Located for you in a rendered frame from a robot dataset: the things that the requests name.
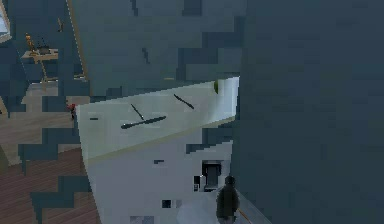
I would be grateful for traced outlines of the white kitchen counter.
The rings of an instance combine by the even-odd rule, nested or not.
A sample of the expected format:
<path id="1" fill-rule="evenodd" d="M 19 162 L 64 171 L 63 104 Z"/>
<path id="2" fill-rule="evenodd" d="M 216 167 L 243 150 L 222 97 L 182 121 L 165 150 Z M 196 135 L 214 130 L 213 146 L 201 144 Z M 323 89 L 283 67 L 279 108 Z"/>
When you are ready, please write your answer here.
<path id="1" fill-rule="evenodd" d="M 85 164 L 102 224 L 197 224 L 205 164 L 230 173 L 236 77 L 80 105 L 77 120 Z M 189 108 L 173 94 L 191 103 Z M 144 116 L 166 119 L 121 129 Z"/>

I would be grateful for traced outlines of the black spatula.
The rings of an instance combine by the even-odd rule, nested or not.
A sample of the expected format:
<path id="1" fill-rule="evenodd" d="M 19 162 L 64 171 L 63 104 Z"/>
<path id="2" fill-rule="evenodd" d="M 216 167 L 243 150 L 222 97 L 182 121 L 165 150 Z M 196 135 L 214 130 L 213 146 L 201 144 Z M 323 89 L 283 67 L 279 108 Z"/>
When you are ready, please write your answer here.
<path id="1" fill-rule="evenodd" d="M 185 101 L 184 99 L 182 99 L 180 96 L 178 96 L 178 95 L 176 95 L 176 94 L 173 94 L 173 95 L 174 95 L 174 97 L 175 97 L 177 100 L 179 100 L 180 102 L 184 103 L 184 104 L 187 105 L 189 108 L 191 108 L 191 109 L 193 109 L 193 110 L 195 109 L 195 107 L 194 107 L 191 103 Z"/>

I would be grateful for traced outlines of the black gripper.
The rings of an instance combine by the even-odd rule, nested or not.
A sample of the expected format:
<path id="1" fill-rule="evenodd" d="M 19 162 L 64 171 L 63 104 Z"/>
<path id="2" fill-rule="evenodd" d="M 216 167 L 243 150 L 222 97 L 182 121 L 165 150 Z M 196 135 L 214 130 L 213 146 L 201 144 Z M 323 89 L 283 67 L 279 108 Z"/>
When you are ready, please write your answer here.
<path id="1" fill-rule="evenodd" d="M 240 201 L 235 189 L 235 178 L 227 176 L 216 198 L 216 217 L 219 223 L 234 223 Z"/>

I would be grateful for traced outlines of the tan wooden door frame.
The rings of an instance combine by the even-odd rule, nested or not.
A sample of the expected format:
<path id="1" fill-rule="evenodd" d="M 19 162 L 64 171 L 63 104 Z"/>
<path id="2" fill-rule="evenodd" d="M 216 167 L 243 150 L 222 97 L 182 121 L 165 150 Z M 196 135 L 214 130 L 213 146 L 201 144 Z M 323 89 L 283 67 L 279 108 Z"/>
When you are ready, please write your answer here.
<path id="1" fill-rule="evenodd" d="M 80 39 L 79 28 L 77 26 L 75 11 L 73 8 L 73 0 L 66 0 L 66 2 L 67 2 L 67 7 L 68 7 L 68 11 L 69 11 L 71 24 L 72 24 L 74 39 L 76 41 L 77 52 L 78 52 L 81 66 L 82 66 L 83 73 L 82 73 L 81 77 L 83 77 L 86 81 L 89 81 L 88 69 L 86 66 L 86 61 L 85 61 L 83 50 L 82 50 L 82 43 L 81 43 L 81 39 Z"/>

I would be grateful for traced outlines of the black knife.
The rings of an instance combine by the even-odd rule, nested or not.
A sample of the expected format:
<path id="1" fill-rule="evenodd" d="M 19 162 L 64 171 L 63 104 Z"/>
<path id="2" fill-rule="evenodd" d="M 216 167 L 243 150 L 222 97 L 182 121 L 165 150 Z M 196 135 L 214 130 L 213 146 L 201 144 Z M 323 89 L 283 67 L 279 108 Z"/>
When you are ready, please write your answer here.
<path id="1" fill-rule="evenodd" d="M 138 114 L 138 116 L 140 117 L 141 120 L 145 120 L 144 116 L 138 111 L 138 109 L 133 104 L 131 104 L 131 107 Z"/>

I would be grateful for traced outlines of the black ladle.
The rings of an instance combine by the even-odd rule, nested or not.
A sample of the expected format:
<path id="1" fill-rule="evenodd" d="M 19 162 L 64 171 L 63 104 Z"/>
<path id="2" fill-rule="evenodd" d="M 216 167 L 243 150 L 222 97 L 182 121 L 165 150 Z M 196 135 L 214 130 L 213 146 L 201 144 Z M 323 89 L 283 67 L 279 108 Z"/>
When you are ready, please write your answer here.
<path id="1" fill-rule="evenodd" d="M 121 129 L 129 129 L 129 128 L 132 128 L 134 126 L 141 125 L 141 124 L 156 123 L 156 122 L 162 121 L 166 118 L 167 118 L 167 116 L 160 116 L 160 117 L 143 120 L 143 121 L 136 122 L 136 123 L 122 124 L 120 127 L 121 127 Z"/>

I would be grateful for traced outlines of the yellow bottle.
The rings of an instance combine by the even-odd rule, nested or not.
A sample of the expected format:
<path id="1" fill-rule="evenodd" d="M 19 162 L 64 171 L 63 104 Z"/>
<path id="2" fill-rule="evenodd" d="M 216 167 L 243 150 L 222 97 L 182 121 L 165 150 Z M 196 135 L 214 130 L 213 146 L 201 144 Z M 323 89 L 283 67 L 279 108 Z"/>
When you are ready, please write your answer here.
<path id="1" fill-rule="evenodd" d="M 34 46 L 34 43 L 31 39 L 31 35 L 26 33 L 25 34 L 25 39 L 26 39 L 26 42 L 27 42 L 27 45 L 29 47 L 29 50 L 31 52 L 31 54 L 36 54 L 36 50 L 35 50 L 35 46 Z"/>

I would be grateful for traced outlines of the white framed window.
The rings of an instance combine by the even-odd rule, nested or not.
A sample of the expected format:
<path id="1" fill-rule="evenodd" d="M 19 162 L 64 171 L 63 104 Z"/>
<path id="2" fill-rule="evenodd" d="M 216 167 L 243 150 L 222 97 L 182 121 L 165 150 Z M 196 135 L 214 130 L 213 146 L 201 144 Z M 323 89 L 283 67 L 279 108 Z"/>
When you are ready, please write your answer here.
<path id="1" fill-rule="evenodd" d="M 10 40 L 11 38 L 9 19 L 7 17 L 3 1 L 0 0 L 0 44 Z"/>

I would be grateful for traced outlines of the tan wooden table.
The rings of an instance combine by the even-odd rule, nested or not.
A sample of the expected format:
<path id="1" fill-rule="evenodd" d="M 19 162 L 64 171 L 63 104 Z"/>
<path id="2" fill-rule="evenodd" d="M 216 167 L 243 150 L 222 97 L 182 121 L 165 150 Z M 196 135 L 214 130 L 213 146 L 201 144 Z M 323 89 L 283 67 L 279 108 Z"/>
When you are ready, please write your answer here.
<path id="1" fill-rule="evenodd" d="M 59 56 L 59 51 L 57 49 L 48 49 L 47 54 L 41 54 L 39 51 L 26 51 L 21 58 L 30 59 L 32 58 L 36 64 L 40 64 L 43 72 L 43 77 L 41 78 L 41 83 L 45 84 L 48 81 L 51 81 L 51 78 L 47 76 L 46 68 L 44 61 L 57 60 Z"/>

